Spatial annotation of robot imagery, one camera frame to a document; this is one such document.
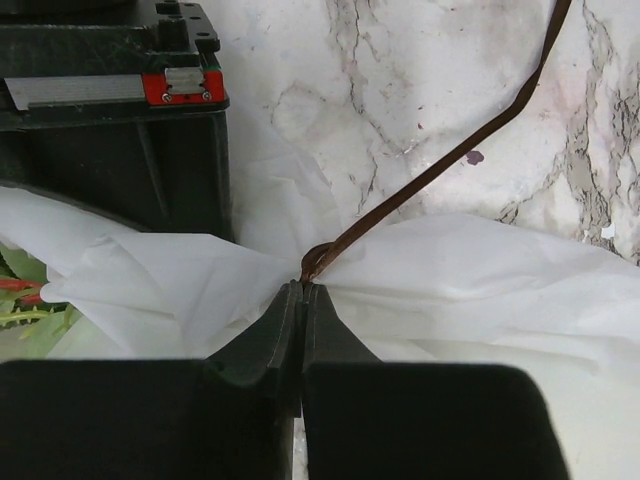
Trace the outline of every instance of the black plastic box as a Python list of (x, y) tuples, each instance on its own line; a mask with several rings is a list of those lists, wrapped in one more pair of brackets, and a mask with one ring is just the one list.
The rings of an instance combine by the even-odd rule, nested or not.
[(0, 185), (232, 240), (229, 99), (202, 8), (54, 3), (0, 0)]

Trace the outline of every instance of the marble wall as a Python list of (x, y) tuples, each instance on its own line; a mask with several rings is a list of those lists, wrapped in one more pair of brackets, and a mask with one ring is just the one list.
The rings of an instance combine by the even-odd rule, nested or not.
[[(553, 0), (203, 0), (227, 84), (331, 182), (345, 225), (513, 99)], [(509, 126), (390, 221), (464, 211), (640, 265), (636, 0), (573, 0)]]

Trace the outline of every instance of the red latch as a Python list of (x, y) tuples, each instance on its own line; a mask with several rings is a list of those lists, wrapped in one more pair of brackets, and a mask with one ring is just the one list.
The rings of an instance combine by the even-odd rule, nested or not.
[(225, 99), (224, 81), (220, 70), (204, 72), (204, 92), (172, 95), (163, 73), (142, 75), (144, 94), (150, 105), (185, 105), (188, 103), (215, 103)]

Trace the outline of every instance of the green leaf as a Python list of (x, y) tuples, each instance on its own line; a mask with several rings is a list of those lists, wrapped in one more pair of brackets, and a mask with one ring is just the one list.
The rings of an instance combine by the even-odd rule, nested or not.
[(25, 328), (24, 331), (20, 334), (20, 338), (18, 338), (18, 340), (25, 340), (29, 338), (36, 331), (36, 328), (38, 328), (38, 322), (28, 325), (27, 328)]
[(0, 315), (3, 313), (11, 313), (14, 304), (15, 302), (11, 298), (10, 292), (0, 289)]
[(28, 358), (44, 358), (58, 343), (69, 328), (82, 316), (74, 310), (70, 318), (65, 319), (65, 312), (58, 312), (41, 319), (29, 329), (25, 342), (27, 342)]
[(5, 263), (2, 262), (2, 259), (0, 259), (0, 277), (8, 277), (10, 275), (11, 275), (11, 271), (5, 265)]
[(47, 267), (40, 260), (30, 257), (24, 250), (10, 250), (0, 244), (0, 255), (18, 278), (31, 282), (47, 282)]

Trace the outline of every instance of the brown wire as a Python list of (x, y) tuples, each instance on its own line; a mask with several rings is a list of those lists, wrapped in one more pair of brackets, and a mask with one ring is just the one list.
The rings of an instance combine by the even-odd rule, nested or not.
[(500, 130), (524, 110), (527, 103), (529, 103), (529, 100), (533, 96), (533, 92), (535, 91), (538, 80), (540, 79), (540, 74), (542, 73), (542, 68), (547, 61), (549, 52), (551, 51), (558, 34), (560, 33), (560, 29), (562, 28), (570, 5), (571, 0), (556, 0), (553, 7), (553, 13), (551, 14), (551, 20), (549, 21), (549, 26), (547, 28), (547, 33), (544, 38), (544, 43), (542, 45), (542, 52), (540, 54), (538, 66), (529, 79), (524, 83), (513, 103), (497, 117), (479, 128), (460, 145), (455, 147), (435, 164), (429, 167), (425, 172), (421, 173), (393, 196), (389, 197), (354, 223), (334, 242), (325, 243), (312, 248), (302, 259), (302, 276), (300, 277), (300, 281), (302, 283), (311, 282), (314, 278), (320, 275), (356, 240), (380, 223), (387, 215), (397, 210), (403, 203), (442, 175), (442, 173), (454, 165), (460, 158), (473, 150), (490, 135)]

